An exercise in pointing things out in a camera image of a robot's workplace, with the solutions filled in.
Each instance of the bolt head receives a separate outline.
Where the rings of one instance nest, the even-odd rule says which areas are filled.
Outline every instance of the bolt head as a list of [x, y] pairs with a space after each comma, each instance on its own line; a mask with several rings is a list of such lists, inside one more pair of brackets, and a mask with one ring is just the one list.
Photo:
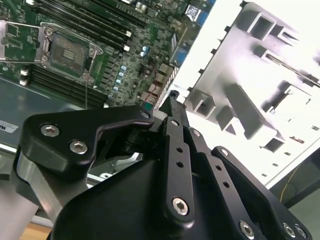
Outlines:
[[303, 229], [299, 225], [295, 225], [295, 228], [304, 239], [307, 238], [307, 234], [305, 233], [305, 231], [303, 231]]
[[201, 136], [200, 132], [198, 132], [198, 131], [195, 130], [195, 129], [194, 129], [192, 132], [193, 132], [193, 134], [196, 135], [197, 137], [200, 137], [200, 136]]
[[145, 113], [144, 111], [141, 112], [141, 116], [146, 118], [146, 119], [150, 118], [150, 116], [147, 113]]
[[183, 215], [183, 216], [188, 214], [188, 210], [189, 210], [188, 205], [181, 198], [179, 198], [179, 197], [174, 198], [172, 200], [172, 205], [178, 214]]
[[245, 221], [240, 221], [241, 232], [250, 240], [255, 239], [255, 233], [248, 223]]
[[85, 154], [88, 151], [87, 145], [82, 141], [73, 141], [70, 143], [70, 150], [75, 154]]
[[228, 153], [227, 150], [225, 150], [225, 149], [221, 149], [221, 152], [222, 152], [223, 155], [225, 155], [226, 157], [229, 155], [229, 153]]
[[296, 234], [295, 232], [292, 230], [292, 228], [286, 224], [285, 222], [283, 223], [283, 228], [284, 228], [284, 231], [292, 238], [295, 238], [296, 237]]
[[175, 126], [179, 126], [179, 123], [176, 120], [171, 120], [171, 123]]
[[40, 130], [47, 137], [56, 137], [60, 134], [59, 128], [50, 124], [43, 125]]

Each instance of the metal plate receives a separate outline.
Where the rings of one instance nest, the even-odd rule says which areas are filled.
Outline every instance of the metal plate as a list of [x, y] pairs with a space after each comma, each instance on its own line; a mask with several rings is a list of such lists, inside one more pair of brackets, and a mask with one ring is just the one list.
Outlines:
[[65, 112], [82, 108], [53, 99], [0, 78], [0, 121], [17, 126], [12, 133], [0, 131], [0, 148], [17, 148], [23, 122], [35, 114]]

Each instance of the gray metal tube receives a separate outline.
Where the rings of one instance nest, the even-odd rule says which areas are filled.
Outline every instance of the gray metal tube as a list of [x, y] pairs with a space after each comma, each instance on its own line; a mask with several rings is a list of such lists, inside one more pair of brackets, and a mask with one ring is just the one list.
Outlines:
[[38, 206], [17, 194], [8, 181], [0, 181], [0, 239], [19, 240]]

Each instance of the chip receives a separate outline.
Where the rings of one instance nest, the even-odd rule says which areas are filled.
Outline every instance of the chip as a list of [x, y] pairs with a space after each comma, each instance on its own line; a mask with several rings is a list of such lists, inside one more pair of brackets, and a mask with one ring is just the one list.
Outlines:
[[89, 48], [59, 34], [54, 34], [50, 49], [50, 65], [71, 75], [81, 76], [86, 67]]

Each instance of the screw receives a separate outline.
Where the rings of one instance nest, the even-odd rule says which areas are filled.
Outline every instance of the screw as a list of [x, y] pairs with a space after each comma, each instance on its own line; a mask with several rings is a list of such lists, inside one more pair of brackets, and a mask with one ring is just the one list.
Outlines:
[[82, 141], [73, 141], [70, 143], [70, 150], [75, 154], [85, 154], [88, 150], [88, 147]]
[[141, 115], [142, 115], [142, 117], [144, 117], [146, 119], [150, 118], [150, 116], [147, 113], [145, 113], [144, 111], [141, 112]]
[[285, 222], [283, 223], [283, 227], [284, 227], [284, 230], [285, 232], [292, 238], [295, 238], [296, 237], [296, 234], [295, 232], [292, 230], [291, 227], [289, 227], [288, 224], [286, 224]]
[[48, 137], [56, 137], [59, 135], [60, 130], [54, 125], [46, 124], [41, 127], [41, 133]]
[[255, 233], [248, 223], [240, 221], [241, 232], [250, 240], [255, 239]]
[[306, 239], [307, 238], [307, 234], [305, 233], [305, 231], [302, 230], [302, 228], [299, 225], [295, 225], [296, 230], [298, 231], [298, 233], [300, 233], [300, 235]]
[[48, 60], [48, 57], [46, 55], [43, 55], [41, 57], [41, 61], [46, 62]]
[[54, 31], [51, 28], [47, 28], [45, 30], [45, 35], [47, 35], [47, 36], [51, 36], [53, 33], [54, 33]]
[[88, 74], [88, 73], [84, 73], [84, 74], [82, 74], [82, 77], [83, 77], [84, 79], [87, 79], [87, 78], [89, 77], [89, 74]]
[[179, 126], [179, 123], [178, 123], [177, 121], [175, 121], [175, 120], [171, 120], [171, 123], [172, 123], [173, 125], [175, 125], [175, 126]]
[[95, 53], [96, 53], [96, 50], [93, 49], [93, 48], [90, 48], [89, 49], [89, 57], [94, 57], [95, 56]]
[[200, 132], [198, 132], [198, 131], [195, 130], [195, 129], [194, 129], [192, 132], [193, 132], [193, 134], [196, 135], [197, 137], [200, 137], [200, 136], [201, 136]]
[[94, 82], [94, 79], [92, 77], [89, 77], [89, 79], [87, 81], [88, 81], [88, 83], [92, 84]]
[[229, 155], [229, 153], [228, 153], [227, 150], [225, 150], [225, 149], [221, 149], [221, 152], [222, 152], [223, 155], [225, 155], [225, 156], [228, 156], [228, 155]]
[[172, 205], [178, 214], [183, 215], [183, 216], [187, 215], [188, 205], [181, 198], [179, 198], [179, 197], [174, 198], [172, 200]]

